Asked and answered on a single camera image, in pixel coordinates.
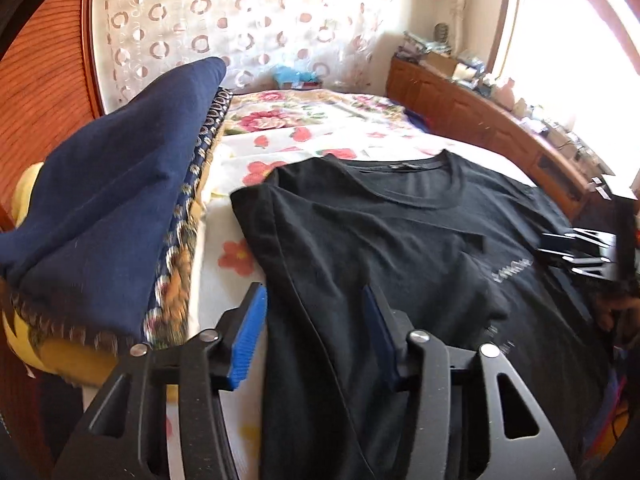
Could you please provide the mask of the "person right hand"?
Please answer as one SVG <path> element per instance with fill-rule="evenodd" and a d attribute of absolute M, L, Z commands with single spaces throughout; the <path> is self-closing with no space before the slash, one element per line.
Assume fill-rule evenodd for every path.
<path fill-rule="evenodd" d="M 597 294 L 594 316 L 606 332 L 616 333 L 617 340 L 626 347 L 639 341 L 640 301 L 638 297 Z"/>

